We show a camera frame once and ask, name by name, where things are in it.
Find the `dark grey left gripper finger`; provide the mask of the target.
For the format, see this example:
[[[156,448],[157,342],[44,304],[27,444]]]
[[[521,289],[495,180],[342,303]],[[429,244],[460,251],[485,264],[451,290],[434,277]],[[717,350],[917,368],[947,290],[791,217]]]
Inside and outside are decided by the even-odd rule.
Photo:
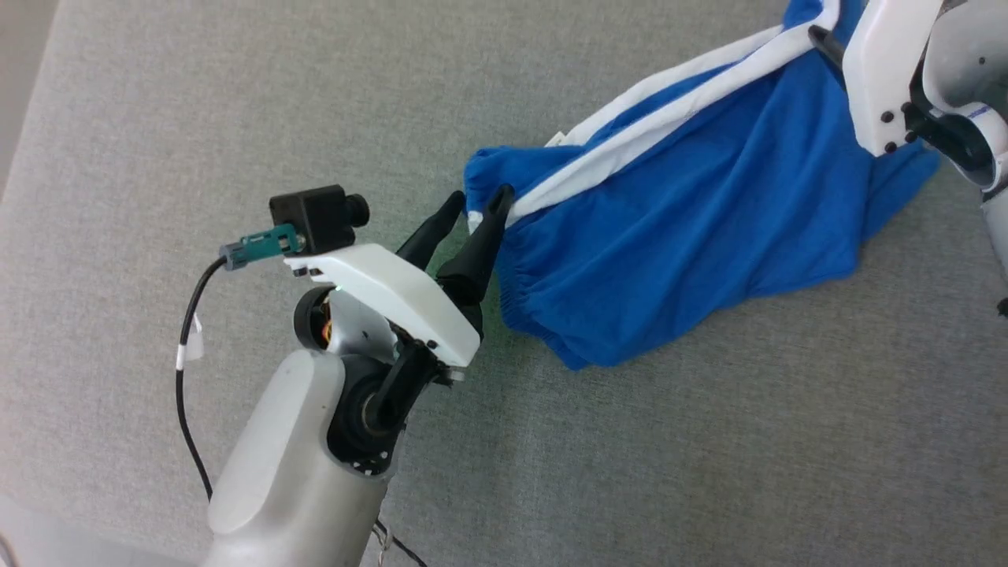
[[[482,304],[506,229],[515,194],[511,184],[501,184],[486,205],[483,220],[460,251],[440,266],[435,281],[475,329],[484,333]]]
[[[396,255],[414,268],[426,272],[442,241],[454,230],[464,209],[465,194],[463,191],[453,191],[438,211],[429,216],[399,247]]]

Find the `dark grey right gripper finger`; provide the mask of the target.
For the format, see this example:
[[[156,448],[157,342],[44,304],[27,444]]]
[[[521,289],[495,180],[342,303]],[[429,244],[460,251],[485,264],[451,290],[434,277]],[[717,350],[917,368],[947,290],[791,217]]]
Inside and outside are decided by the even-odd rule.
[[[829,68],[842,69],[846,47],[836,38],[832,30],[811,25],[809,37],[813,48],[827,61]]]

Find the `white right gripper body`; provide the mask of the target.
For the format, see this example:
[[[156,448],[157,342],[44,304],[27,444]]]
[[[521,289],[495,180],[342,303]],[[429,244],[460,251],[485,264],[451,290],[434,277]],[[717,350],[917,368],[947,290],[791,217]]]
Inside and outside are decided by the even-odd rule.
[[[928,111],[912,104],[911,84],[942,6],[869,1],[847,43],[842,70],[854,137],[874,157],[932,140]]]

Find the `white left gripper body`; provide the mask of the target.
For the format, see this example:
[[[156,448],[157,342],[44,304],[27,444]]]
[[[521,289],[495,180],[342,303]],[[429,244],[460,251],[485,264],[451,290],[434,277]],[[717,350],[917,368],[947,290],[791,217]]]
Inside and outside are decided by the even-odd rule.
[[[357,244],[328,254],[285,258],[292,272],[306,272],[314,284],[332,287],[335,345],[346,353],[352,346],[381,361],[392,359],[395,333],[433,343],[431,352],[443,364],[443,383],[460,383],[476,355],[481,338],[449,295],[424,270],[379,244]]]

